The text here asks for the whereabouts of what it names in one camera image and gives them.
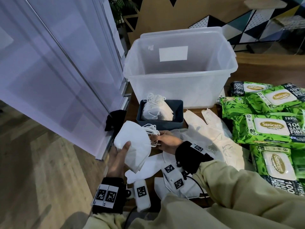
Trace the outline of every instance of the black cable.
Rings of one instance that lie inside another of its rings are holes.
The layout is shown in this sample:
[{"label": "black cable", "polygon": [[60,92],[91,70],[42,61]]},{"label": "black cable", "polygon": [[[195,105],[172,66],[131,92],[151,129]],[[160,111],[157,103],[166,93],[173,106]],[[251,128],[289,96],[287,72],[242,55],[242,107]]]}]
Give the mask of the black cable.
[{"label": "black cable", "polygon": [[197,183],[197,185],[200,187],[200,189],[201,189],[201,191],[202,191],[202,193],[203,193],[203,196],[204,196],[204,199],[206,200],[207,205],[210,206],[209,203],[208,203],[208,200],[207,200],[207,198],[206,198],[206,194],[204,193],[204,191],[203,191],[203,189],[201,188],[201,186],[199,185],[199,183],[198,183],[195,179],[193,179],[192,177],[189,177],[189,176],[186,176],[186,177],[192,179],[194,182]]},{"label": "black cable", "polygon": [[132,210],[129,212],[129,214],[128,214],[127,218],[126,218],[125,224],[124,224],[124,229],[126,228],[126,224],[127,224],[127,221],[128,221],[128,219],[129,219],[130,215],[132,214],[132,212],[133,212],[136,208],[137,208],[137,207],[135,206],[135,207],[132,208]]}]

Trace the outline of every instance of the black wrist strap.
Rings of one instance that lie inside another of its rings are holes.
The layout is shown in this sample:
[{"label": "black wrist strap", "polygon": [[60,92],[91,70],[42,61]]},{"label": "black wrist strap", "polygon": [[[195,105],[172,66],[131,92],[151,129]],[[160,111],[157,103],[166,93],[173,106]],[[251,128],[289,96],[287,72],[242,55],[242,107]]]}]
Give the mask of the black wrist strap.
[{"label": "black wrist strap", "polygon": [[126,185],[122,178],[105,177],[93,199],[92,213],[123,213]]},{"label": "black wrist strap", "polygon": [[189,141],[183,142],[176,150],[176,161],[178,166],[188,173],[196,173],[201,162],[213,160],[207,153],[202,153],[203,148]]}]

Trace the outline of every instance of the wooden floor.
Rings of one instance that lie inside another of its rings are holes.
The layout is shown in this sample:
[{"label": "wooden floor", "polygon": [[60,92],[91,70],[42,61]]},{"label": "wooden floor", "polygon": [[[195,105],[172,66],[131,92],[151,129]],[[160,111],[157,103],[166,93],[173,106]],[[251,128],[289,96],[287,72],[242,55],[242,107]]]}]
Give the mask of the wooden floor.
[{"label": "wooden floor", "polygon": [[10,106],[0,113],[0,229],[82,228],[104,162]]}]

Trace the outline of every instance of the beige jacket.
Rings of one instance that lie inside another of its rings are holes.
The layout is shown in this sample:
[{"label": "beige jacket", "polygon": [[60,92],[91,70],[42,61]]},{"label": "beige jacket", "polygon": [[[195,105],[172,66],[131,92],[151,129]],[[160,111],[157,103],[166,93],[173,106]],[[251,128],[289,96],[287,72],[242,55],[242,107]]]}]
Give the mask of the beige jacket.
[{"label": "beige jacket", "polygon": [[[305,197],[274,188],[257,173],[210,161],[193,177],[215,201],[210,208],[168,194],[154,221],[135,219],[129,228],[305,228]],[[122,222],[122,215],[103,213],[84,228],[117,229]]]}]

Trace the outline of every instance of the black cloth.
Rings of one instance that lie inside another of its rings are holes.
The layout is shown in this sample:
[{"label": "black cloth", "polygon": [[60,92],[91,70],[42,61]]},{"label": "black cloth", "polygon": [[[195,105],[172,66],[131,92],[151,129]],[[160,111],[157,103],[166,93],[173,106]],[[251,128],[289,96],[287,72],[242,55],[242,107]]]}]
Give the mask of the black cloth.
[{"label": "black cloth", "polygon": [[108,115],[106,120],[105,131],[111,131],[113,129],[113,138],[115,138],[121,130],[124,124],[126,113],[127,111],[125,110],[116,110],[110,113],[111,116]]},{"label": "black cloth", "polygon": [[102,206],[93,205],[92,213],[123,213],[123,207],[126,201],[126,185],[124,185],[123,178],[109,178],[105,177],[102,184],[118,187],[119,190],[116,194],[116,199],[113,208],[107,208]]},{"label": "black cloth", "polygon": [[178,166],[188,173],[196,173],[201,162],[208,162],[213,160],[208,154],[202,154],[198,150],[201,150],[199,146],[198,149],[191,147],[192,143],[189,141],[183,142],[176,150],[176,161]]}]

